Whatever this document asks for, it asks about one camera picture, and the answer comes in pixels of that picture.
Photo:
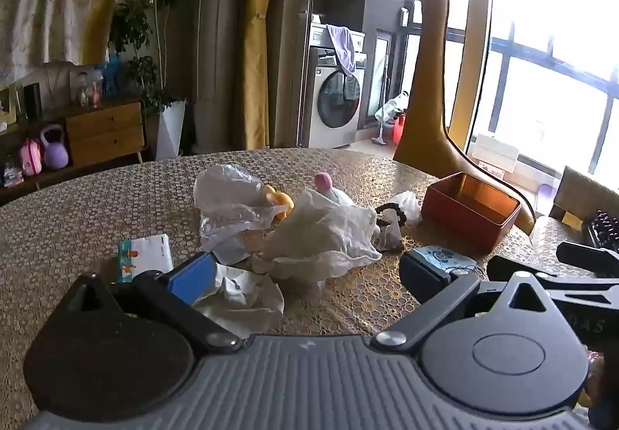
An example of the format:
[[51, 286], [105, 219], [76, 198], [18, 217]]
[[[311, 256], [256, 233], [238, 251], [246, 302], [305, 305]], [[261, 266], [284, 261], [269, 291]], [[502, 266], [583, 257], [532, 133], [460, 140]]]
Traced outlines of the blue cartoon face mask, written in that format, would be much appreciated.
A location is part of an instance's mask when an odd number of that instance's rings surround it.
[[425, 263], [446, 273], [456, 270], [479, 273], [479, 266], [475, 260], [440, 246], [414, 248], [412, 253], [419, 260], [424, 260]]

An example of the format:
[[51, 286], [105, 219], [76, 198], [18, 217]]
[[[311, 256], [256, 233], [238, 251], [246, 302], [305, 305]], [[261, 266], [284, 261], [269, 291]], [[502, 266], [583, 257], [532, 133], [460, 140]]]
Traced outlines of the brown hair scrunchie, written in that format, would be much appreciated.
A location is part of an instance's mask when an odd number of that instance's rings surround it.
[[377, 214], [377, 225], [380, 228], [391, 224], [404, 227], [407, 223], [407, 216], [400, 205], [396, 202], [388, 202], [378, 206], [374, 211]]

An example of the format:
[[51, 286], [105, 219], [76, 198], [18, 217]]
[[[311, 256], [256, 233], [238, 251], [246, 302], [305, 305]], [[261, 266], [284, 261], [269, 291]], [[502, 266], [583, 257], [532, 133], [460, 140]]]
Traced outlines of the white cloth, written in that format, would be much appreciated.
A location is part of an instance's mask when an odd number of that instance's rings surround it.
[[214, 287], [193, 304], [195, 310], [242, 339], [281, 322], [284, 297], [270, 276], [218, 263], [215, 268]]

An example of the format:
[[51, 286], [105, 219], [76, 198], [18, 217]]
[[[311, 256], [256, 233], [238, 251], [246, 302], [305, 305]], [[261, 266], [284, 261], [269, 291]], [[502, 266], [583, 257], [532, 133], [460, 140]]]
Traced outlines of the clear plastic bag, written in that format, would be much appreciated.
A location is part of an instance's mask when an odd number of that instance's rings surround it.
[[199, 211], [200, 246], [224, 266], [235, 266], [250, 256], [246, 237], [272, 227], [282, 210], [264, 195], [268, 185], [248, 170], [216, 164], [199, 173], [193, 187]]

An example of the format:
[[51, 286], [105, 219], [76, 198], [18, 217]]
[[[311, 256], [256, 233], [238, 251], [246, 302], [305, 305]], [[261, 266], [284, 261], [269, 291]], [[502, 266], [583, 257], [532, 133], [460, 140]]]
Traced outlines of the yellow rubber duck toy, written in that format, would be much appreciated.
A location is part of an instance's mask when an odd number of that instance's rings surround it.
[[275, 215], [276, 220], [284, 220], [289, 216], [289, 213], [295, 208], [292, 198], [283, 191], [276, 190], [271, 185], [264, 186], [265, 199], [274, 206], [282, 208], [280, 212]]

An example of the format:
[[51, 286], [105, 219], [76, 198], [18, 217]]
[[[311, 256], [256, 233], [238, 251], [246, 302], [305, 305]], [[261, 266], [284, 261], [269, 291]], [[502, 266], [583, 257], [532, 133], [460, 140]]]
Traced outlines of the white tissue pack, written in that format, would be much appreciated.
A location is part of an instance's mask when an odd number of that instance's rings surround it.
[[147, 271], [168, 273], [173, 270], [169, 236], [165, 233], [118, 243], [118, 281], [131, 282]]

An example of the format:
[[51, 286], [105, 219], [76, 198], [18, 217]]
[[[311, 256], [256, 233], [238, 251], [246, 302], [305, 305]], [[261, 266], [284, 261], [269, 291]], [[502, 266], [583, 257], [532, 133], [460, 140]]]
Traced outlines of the red rectangular storage box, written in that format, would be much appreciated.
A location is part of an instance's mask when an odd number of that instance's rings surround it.
[[487, 254], [511, 230], [520, 209], [508, 193], [458, 172], [428, 186], [422, 217]]

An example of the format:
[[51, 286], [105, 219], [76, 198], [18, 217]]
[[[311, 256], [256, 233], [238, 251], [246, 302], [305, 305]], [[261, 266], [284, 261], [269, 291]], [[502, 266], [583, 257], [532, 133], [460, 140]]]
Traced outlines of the small clear plastic wrapper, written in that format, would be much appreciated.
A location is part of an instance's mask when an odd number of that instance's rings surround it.
[[414, 226], [421, 220], [421, 207], [413, 191], [405, 190], [398, 193], [392, 198], [392, 202], [396, 203], [405, 214], [407, 226]]

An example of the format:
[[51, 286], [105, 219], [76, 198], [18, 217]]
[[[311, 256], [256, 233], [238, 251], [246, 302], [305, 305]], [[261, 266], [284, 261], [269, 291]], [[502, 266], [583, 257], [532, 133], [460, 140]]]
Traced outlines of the patterned lace tablecloth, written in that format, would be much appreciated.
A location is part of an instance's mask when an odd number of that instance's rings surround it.
[[[199, 248], [193, 186], [202, 170], [236, 164], [290, 195], [330, 172], [361, 206], [432, 178], [386, 159], [340, 150], [221, 152], [131, 165], [19, 198], [1, 210], [1, 425], [67, 429], [41, 414], [24, 383], [31, 341], [88, 270], [111, 268], [126, 238], [165, 233], [175, 261]], [[332, 281], [315, 304], [287, 307], [274, 335], [237, 356], [209, 358], [184, 389], [129, 429], [494, 429], [491, 417], [449, 406], [413, 360], [383, 356], [366, 338], [413, 309], [397, 261]]]

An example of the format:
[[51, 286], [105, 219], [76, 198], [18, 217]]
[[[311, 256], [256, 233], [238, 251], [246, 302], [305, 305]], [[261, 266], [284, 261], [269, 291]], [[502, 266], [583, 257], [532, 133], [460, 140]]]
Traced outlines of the purple kettlebell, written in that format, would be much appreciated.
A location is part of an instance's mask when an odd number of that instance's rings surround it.
[[[49, 141], [47, 135], [56, 133], [58, 139]], [[50, 124], [40, 131], [40, 139], [43, 144], [43, 160], [45, 165], [53, 170], [66, 167], [69, 162], [69, 155], [64, 146], [64, 128], [61, 124]]]

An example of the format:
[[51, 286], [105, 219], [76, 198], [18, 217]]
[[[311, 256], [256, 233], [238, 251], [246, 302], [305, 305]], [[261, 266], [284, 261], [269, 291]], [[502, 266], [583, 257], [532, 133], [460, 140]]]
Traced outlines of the red bucket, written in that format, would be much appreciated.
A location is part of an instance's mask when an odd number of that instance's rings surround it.
[[393, 123], [393, 129], [392, 129], [392, 142], [395, 146], [398, 146], [400, 144], [405, 122], [406, 122], [405, 114], [401, 114], [397, 118], [395, 118], [395, 122]]

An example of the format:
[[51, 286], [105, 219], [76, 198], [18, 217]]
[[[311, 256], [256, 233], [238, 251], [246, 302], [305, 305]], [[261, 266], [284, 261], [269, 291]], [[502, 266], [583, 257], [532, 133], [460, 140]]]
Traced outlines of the white front-load washing machine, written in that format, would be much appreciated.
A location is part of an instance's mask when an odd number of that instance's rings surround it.
[[364, 34], [351, 32], [356, 70], [347, 76], [338, 63], [325, 25], [312, 24], [309, 34], [308, 79], [303, 96], [300, 145], [339, 148], [357, 139], [367, 65]]

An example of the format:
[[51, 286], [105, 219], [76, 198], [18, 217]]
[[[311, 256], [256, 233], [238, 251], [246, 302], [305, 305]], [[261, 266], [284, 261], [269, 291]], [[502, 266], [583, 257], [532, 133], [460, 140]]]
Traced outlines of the potted green plant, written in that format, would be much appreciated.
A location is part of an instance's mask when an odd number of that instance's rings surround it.
[[125, 86], [140, 96], [155, 160], [180, 155], [187, 97], [170, 84], [169, 25], [178, 0], [120, 0], [108, 44], [122, 58]]

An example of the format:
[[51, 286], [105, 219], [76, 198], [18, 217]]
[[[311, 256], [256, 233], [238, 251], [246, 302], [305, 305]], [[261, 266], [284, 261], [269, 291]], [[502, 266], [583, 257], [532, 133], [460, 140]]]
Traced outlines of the purple towel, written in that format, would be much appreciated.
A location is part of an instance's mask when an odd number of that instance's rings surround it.
[[355, 44], [348, 27], [326, 25], [330, 41], [333, 44], [338, 63], [346, 76], [352, 76], [356, 71]]

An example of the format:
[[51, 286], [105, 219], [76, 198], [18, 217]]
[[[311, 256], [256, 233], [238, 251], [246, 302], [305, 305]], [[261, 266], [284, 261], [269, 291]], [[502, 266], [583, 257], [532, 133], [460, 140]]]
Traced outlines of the yellow curtain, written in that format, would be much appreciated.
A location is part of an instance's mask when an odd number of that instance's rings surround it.
[[243, 145], [268, 147], [268, 5], [246, 0], [242, 50]]

